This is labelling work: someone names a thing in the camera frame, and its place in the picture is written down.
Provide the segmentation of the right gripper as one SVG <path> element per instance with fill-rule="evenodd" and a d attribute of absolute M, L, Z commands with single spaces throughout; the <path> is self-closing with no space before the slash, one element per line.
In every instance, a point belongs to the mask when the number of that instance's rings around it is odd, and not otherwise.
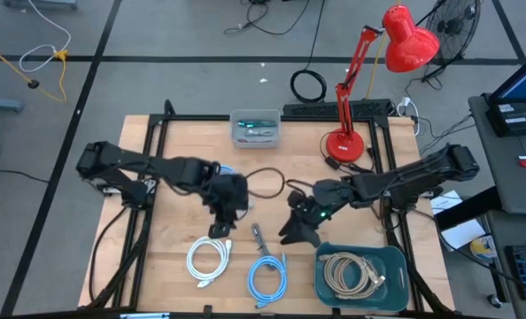
<path fill-rule="evenodd" d="M 326 179 L 312 185 L 312 194 L 288 181 L 292 192 L 288 196 L 290 217 L 279 231 L 282 244 L 308 242 L 313 247 L 321 244 L 316 232 L 318 225 L 309 221 L 330 220 L 331 216 L 346 206 L 352 197 L 352 189 L 341 181 Z"/>

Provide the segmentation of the white plastic bin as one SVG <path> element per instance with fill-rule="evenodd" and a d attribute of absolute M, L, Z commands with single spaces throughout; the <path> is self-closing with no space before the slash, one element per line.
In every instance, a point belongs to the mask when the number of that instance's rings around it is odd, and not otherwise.
<path fill-rule="evenodd" d="M 276 148 L 281 113 L 276 109 L 235 109 L 229 115 L 230 137 L 238 149 Z"/>

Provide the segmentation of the black mini computer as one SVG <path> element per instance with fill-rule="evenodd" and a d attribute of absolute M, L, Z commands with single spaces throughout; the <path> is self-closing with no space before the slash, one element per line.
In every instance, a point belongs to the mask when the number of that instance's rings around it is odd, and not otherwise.
<path fill-rule="evenodd" d="M 486 116 L 498 137 L 526 135 L 525 103 L 492 105 Z"/>

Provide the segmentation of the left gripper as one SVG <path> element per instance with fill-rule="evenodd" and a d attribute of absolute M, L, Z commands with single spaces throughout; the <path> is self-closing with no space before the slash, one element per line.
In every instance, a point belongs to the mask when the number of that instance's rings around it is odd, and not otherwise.
<path fill-rule="evenodd" d="M 203 204 L 211 209 L 215 222 L 209 227 L 209 238 L 227 237 L 249 211 L 246 177 L 241 174 L 214 175 L 204 188 Z"/>

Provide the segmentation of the black aluminium table frame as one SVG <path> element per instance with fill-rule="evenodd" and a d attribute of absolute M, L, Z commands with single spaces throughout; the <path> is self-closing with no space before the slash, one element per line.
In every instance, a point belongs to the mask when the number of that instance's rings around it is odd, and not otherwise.
<path fill-rule="evenodd" d="M 142 152 L 149 127 L 153 129 L 151 154 L 155 154 L 160 136 L 161 115 L 128 115 L 120 135 L 119 146 Z M 283 117 L 280 144 L 274 149 L 236 149 L 230 136 L 228 115 L 175 115 L 167 123 L 163 155 L 193 156 L 219 161 L 236 171 L 248 174 L 260 167 L 276 167 L 286 178 L 309 183 L 336 178 L 340 173 L 328 167 L 321 157 L 321 135 L 339 127 L 338 120 L 323 118 Z M 412 122 L 406 118 L 389 118 L 396 165 L 419 159 Z M 319 301 L 313 291 L 314 249 L 309 244 L 279 244 L 277 233 L 289 218 L 286 199 L 290 189 L 277 198 L 256 199 L 254 209 L 231 231 L 233 242 L 227 270 L 214 283 L 198 289 L 197 282 L 186 268 L 186 255 L 198 237 L 206 236 L 213 216 L 202 207 L 197 195 L 179 196 L 161 183 L 151 216 L 151 232 L 145 252 L 129 269 L 125 286 L 117 290 L 111 306 L 130 306 L 138 311 L 203 312 L 211 305 L 216 313 L 332 315 L 332 310 Z M 125 239 L 135 239 L 143 218 L 142 212 L 125 212 L 105 233 L 97 250 L 94 283 L 96 294 L 109 282 L 125 256 Z M 440 300 L 454 309 L 444 258 L 434 223 L 410 214 L 408 217 L 414 259 L 418 271 Z M 260 225 L 264 239 L 273 254 L 285 252 L 289 283 L 283 299 L 262 309 L 248 293 L 246 277 L 260 252 L 251 224 Z M 373 212 L 346 207 L 324 222 L 319 229 L 322 240 L 333 244 L 382 246 L 385 236 Z"/>

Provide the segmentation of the white paper sheet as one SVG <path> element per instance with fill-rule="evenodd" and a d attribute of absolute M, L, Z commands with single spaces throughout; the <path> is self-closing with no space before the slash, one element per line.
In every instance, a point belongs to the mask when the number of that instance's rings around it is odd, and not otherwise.
<path fill-rule="evenodd" d="M 445 209 L 457 206 L 461 202 L 462 199 L 456 191 L 449 191 L 444 195 L 433 198 L 430 201 L 430 205 L 432 213 L 434 216 L 437 216 L 439 213 L 444 212 Z M 444 230 L 443 226 L 440 229 L 445 241 L 448 243 L 449 251 L 453 248 L 461 248 L 485 234 L 483 227 L 475 219 L 463 222 L 448 230 Z"/>

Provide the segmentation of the black floor fan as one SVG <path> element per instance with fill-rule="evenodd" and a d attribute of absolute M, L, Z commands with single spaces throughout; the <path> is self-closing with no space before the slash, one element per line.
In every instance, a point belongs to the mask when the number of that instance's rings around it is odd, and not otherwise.
<path fill-rule="evenodd" d="M 482 0 L 437 0 L 422 19 L 425 28 L 440 42 L 437 55 L 431 60 L 437 69 L 422 77 L 426 82 L 452 63 L 463 59 L 481 16 Z"/>

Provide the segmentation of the teal plastic bin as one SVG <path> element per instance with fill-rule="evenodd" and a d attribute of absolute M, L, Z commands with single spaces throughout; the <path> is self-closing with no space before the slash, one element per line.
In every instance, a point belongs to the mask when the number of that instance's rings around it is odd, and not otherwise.
<path fill-rule="evenodd" d="M 330 307 L 399 312 L 409 302 L 406 259 L 394 246 L 332 245 L 315 254 L 314 290 Z"/>

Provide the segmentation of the grey office desk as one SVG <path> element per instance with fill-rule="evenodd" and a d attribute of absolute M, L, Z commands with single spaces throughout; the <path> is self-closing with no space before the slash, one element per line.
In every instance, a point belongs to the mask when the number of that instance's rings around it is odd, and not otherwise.
<path fill-rule="evenodd" d="M 499 258 L 499 268 L 516 281 L 500 289 L 511 301 L 517 317 L 526 319 L 526 276 L 516 267 L 517 254 L 526 253 L 526 167 L 519 157 L 526 153 L 526 136 L 497 136 L 488 119 L 487 96 L 468 100 L 494 185 L 437 215 L 441 230 L 483 216 Z"/>

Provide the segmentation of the round blue yellow disc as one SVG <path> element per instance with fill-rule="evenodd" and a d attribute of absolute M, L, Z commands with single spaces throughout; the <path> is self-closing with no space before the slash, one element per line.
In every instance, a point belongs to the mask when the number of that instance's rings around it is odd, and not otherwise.
<path fill-rule="evenodd" d="M 492 235 L 472 240 L 469 243 L 469 250 L 476 258 L 484 261 L 490 261 L 498 256 Z"/>

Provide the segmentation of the red desk lamp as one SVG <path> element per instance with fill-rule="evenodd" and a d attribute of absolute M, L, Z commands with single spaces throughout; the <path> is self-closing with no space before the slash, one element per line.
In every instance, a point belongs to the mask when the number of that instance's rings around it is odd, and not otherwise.
<path fill-rule="evenodd" d="M 380 27 L 364 26 L 345 79 L 336 85 L 336 101 L 341 128 L 326 140 L 331 158 L 348 163 L 357 160 L 365 150 L 363 138 L 353 127 L 350 96 L 370 44 L 386 34 L 390 42 L 385 52 L 386 67 L 393 73 L 406 73 L 430 62 L 439 50 L 439 40 L 428 29 L 417 27 L 409 9 L 395 4 L 383 15 Z"/>

